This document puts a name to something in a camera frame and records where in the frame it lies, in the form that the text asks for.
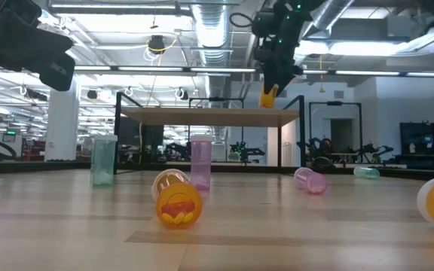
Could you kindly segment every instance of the orange cup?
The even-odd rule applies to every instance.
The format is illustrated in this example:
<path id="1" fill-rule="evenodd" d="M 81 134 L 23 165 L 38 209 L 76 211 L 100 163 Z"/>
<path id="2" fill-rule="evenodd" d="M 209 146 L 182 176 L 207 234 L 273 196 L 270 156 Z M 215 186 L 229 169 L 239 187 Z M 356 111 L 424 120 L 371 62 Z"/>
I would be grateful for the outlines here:
<path id="1" fill-rule="evenodd" d="M 202 213 L 202 198 L 188 176 L 177 169 L 159 174 L 151 193 L 156 202 L 158 219 L 169 229 L 187 229 Z"/>

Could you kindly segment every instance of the ceiling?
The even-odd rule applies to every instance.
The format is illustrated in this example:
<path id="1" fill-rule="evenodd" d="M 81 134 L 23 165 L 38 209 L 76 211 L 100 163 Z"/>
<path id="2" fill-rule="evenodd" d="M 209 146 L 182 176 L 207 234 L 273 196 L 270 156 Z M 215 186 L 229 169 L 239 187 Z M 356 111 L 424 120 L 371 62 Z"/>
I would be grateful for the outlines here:
<path id="1" fill-rule="evenodd" d="M 46 1 L 36 1 L 44 6 Z M 53 0 L 52 4 L 88 3 L 83 0 Z M 147 10 L 159 10 L 168 2 L 132 0 L 105 1 L 107 3 L 141 4 L 149 6 Z M 190 10 L 189 2 L 180 1 L 182 9 Z M 230 4 L 230 13 L 242 12 L 251 17 L 260 10 L 263 0 L 228 0 L 217 1 Z M 200 52 L 202 46 L 196 35 L 196 22 L 192 17 L 153 14 L 53 14 L 41 18 L 40 28 L 69 36 L 75 46 L 67 53 L 77 65 L 162 65 L 162 66 L 201 66 Z M 296 50 L 296 61 L 309 69 L 342 69 L 363 71 L 434 71 L 434 41 L 429 42 L 433 33 L 428 33 L 428 24 L 432 16 L 419 9 L 415 0 L 355 0 L 333 26 L 327 37 L 310 36 Z M 147 43 L 152 36 L 162 35 L 169 48 L 161 56 L 148 53 Z M 327 48 L 343 41 L 392 41 L 408 45 L 406 56 L 354 56 L 331 54 Z M 255 42 L 250 28 L 229 28 L 229 42 L 223 50 L 230 52 L 230 67 L 253 66 L 251 48 Z M 318 45 L 327 48 L 322 54 L 316 54 Z M 186 90 L 193 98 L 208 97 L 206 76 L 149 76 L 149 75 L 79 75 L 81 81 L 81 121 L 89 118 L 102 126 L 112 126 L 111 117 L 115 115 L 113 105 L 115 94 L 126 91 L 132 98 L 148 106 L 188 106 L 188 101 L 176 97 L 177 90 Z M 314 84 L 316 82 L 346 82 L 349 86 L 358 84 L 362 78 L 346 76 L 321 77 L 308 75 L 301 80 Z M 47 102 L 29 99 L 22 95 L 26 89 L 39 92 L 49 98 L 51 90 L 43 85 L 37 75 L 20 73 L 0 73 L 0 128 L 17 122 L 31 121 L 43 129 L 28 136 L 44 132 L 47 119 Z M 89 99 L 90 90 L 98 92 L 98 99 Z M 232 89 L 231 97 L 237 98 L 241 89 Z M 80 125 L 79 133 L 89 135 L 92 132 L 85 125 Z"/>

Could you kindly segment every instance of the cable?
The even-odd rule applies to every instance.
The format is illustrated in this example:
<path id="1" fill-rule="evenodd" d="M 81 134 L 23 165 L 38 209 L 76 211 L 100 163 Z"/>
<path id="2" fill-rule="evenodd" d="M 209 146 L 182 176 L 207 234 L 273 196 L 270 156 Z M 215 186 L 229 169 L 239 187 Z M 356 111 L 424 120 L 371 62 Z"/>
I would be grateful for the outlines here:
<path id="1" fill-rule="evenodd" d="M 163 57 L 164 56 L 161 56 L 160 59 L 158 60 L 158 65 L 160 65 L 162 63 L 162 58 Z M 154 93 L 155 82 L 157 82 L 157 75 L 155 75 L 154 83 L 152 84 L 150 93 L 148 94 L 148 99 L 147 99 L 147 105 L 146 105 L 146 107 L 148 107 L 148 105 L 150 104 L 151 95 Z"/>
<path id="2" fill-rule="evenodd" d="M 371 18 L 371 16 L 373 16 L 373 15 L 374 15 L 377 11 L 379 11 L 381 8 L 384 8 L 384 9 L 386 9 L 390 14 L 393 14 L 393 12 L 392 12 L 389 8 L 387 8 L 387 7 L 377 7 L 377 9 L 375 9 L 373 12 L 371 12 L 371 14 L 369 14 L 368 19 Z"/>
<path id="3" fill-rule="evenodd" d="M 233 18 L 234 18 L 235 16 L 241 16 L 241 17 L 244 17 L 244 18 L 246 18 L 250 23 L 249 23 L 249 24 L 246 24 L 246 25 L 240 25 L 240 24 L 237 24 L 237 23 L 235 23 L 234 20 L 233 20 Z M 240 13 L 240 12 L 232 13 L 231 16 L 229 17 L 229 20 L 231 21 L 232 26 L 240 27 L 240 28 L 246 28 L 246 27 L 252 26 L 252 24 L 254 23 L 254 20 L 253 20 L 251 17 L 249 17 L 249 16 L 247 16 L 247 15 L 245 15 L 245 14 L 243 14 L 243 13 Z"/>
<path id="4" fill-rule="evenodd" d="M 148 50 L 148 47 L 143 52 L 143 59 L 145 59 L 146 61 L 154 62 L 159 57 L 161 57 L 161 55 L 152 56 L 150 54 L 150 51 Z"/>
<path id="5" fill-rule="evenodd" d="M 147 47 L 148 47 L 148 49 L 150 49 L 150 50 L 152 50 L 152 51 L 155 51 L 155 52 L 162 52 L 162 51 L 169 50 L 170 48 L 172 48 L 173 45 L 175 45 L 175 43 L 177 42 L 177 38 L 176 38 L 175 40 L 173 40 L 173 43 L 172 43 L 170 46 L 165 47 L 164 49 L 154 49 L 154 48 L 148 46 L 148 43 L 149 43 L 149 42 L 150 42 L 150 41 L 147 41 Z"/>

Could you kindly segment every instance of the clear plastic cup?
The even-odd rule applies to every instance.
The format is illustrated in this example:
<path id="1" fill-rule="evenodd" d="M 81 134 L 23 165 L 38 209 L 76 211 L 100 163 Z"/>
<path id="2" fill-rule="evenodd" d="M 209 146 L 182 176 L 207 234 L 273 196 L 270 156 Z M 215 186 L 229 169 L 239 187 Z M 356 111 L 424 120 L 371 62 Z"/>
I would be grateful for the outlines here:
<path id="1" fill-rule="evenodd" d="M 370 169 L 365 167 L 356 167 L 353 170 L 354 175 L 358 178 L 377 179 L 380 177 L 380 172 L 377 169 Z"/>
<path id="2" fill-rule="evenodd" d="M 151 197 L 157 201 L 160 193 L 172 184 L 185 183 L 190 184 L 188 176 L 178 169 L 168 169 L 162 171 L 151 186 Z"/>
<path id="3" fill-rule="evenodd" d="M 328 182 L 323 175 L 315 173 L 312 169 L 300 168 L 295 171 L 294 179 L 298 182 L 301 189 L 305 189 L 309 194 L 319 195 L 328 189 Z"/>
<path id="4" fill-rule="evenodd" d="M 116 135 L 97 135 L 91 155 L 90 179 L 93 186 L 113 185 Z"/>
<path id="5" fill-rule="evenodd" d="M 210 168 L 212 165 L 212 136 L 191 137 L 191 183 L 198 190 L 210 190 Z"/>

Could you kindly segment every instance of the table surface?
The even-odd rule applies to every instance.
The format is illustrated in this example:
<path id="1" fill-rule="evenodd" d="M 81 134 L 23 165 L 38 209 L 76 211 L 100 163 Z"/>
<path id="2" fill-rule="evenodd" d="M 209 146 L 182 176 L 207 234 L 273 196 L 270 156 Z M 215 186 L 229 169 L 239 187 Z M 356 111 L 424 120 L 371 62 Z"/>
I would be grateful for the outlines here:
<path id="1" fill-rule="evenodd" d="M 0 270 L 434 270 L 423 181 L 327 175 L 311 196 L 287 175 L 212 174 L 200 220 L 167 230 L 157 173 L 98 189 L 89 170 L 0 175 Z"/>

